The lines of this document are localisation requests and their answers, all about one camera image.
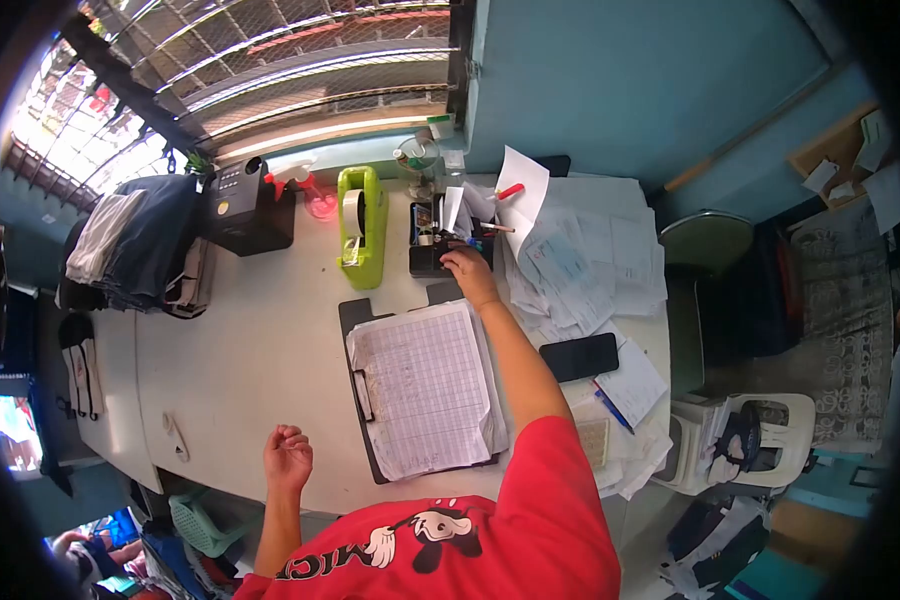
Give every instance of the window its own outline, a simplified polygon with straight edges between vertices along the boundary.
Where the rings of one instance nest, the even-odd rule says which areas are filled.
[[[210,148],[279,123],[446,110],[447,0],[89,4],[134,77]]]
[[[463,111],[472,0],[89,0],[80,10],[211,155],[275,130],[305,142],[420,123],[448,104]],[[63,39],[12,135],[5,164],[17,177],[81,208],[167,171],[163,137]],[[186,158],[172,155],[181,169]]]

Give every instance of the marker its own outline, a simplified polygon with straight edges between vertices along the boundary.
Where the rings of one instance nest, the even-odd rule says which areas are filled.
[[[516,229],[513,227],[508,227],[505,224],[493,224],[492,222],[481,222],[480,227],[485,230],[498,230],[500,232],[506,232],[507,234],[516,234]]]
[[[523,187],[523,183],[515,183],[504,189],[504,191],[497,190],[497,200],[506,200],[510,198],[517,192],[522,192],[525,188]]]
[[[636,435],[636,433],[634,433],[634,428],[631,427],[629,423],[627,423],[624,415],[620,414],[620,411],[618,411],[617,407],[613,405],[613,402],[611,402],[611,399],[607,396],[607,394],[600,389],[600,386],[597,386],[597,390],[594,392],[594,396],[600,399],[600,402],[603,403],[603,406],[609,409],[610,414],[612,414],[613,417],[615,417],[616,420],[620,422],[621,426],[624,426],[624,429],[626,431],[630,432],[631,435]]]

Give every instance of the red t-shirt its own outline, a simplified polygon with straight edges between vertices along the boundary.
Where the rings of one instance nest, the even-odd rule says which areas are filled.
[[[234,600],[421,597],[616,598],[620,564],[572,421],[516,439],[497,502],[480,496],[356,510],[303,544],[274,579]]]

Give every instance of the black clipboard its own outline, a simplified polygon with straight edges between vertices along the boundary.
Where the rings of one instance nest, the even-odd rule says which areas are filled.
[[[427,306],[442,305],[456,300],[461,300],[464,293],[460,291],[460,286],[456,281],[444,281],[441,283],[432,283],[427,286]],[[386,315],[374,315],[371,309],[371,301],[369,298],[362,297],[360,299],[341,302],[337,306],[339,313],[339,330],[343,339],[343,355],[346,356],[346,370],[350,376],[350,390],[353,393],[353,404],[356,408],[357,420],[360,422],[360,433],[363,436],[363,447],[366,449],[366,459],[370,463],[370,473],[373,475],[373,481],[378,486],[385,483],[391,483],[390,479],[384,477],[380,472],[380,466],[377,464],[377,457],[373,452],[371,444],[371,436],[367,433],[367,422],[364,420],[364,413],[360,407],[360,400],[357,397],[357,383],[353,376],[353,366],[350,365],[350,354],[347,352],[347,335],[355,327],[361,323],[368,323],[383,319],[385,317],[393,317],[394,313]],[[468,466],[455,466],[446,468],[444,471],[456,471],[458,469],[470,469],[470,467],[483,467],[486,465],[496,465],[500,460],[500,453],[490,456],[489,460],[477,462]]]

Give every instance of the smartphone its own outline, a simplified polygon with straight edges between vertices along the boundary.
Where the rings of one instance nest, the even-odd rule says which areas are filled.
[[[540,346],[540,356],[550,367],[557,383],[592,378],[620,368],[617,337],[612,333],[545,343]]]

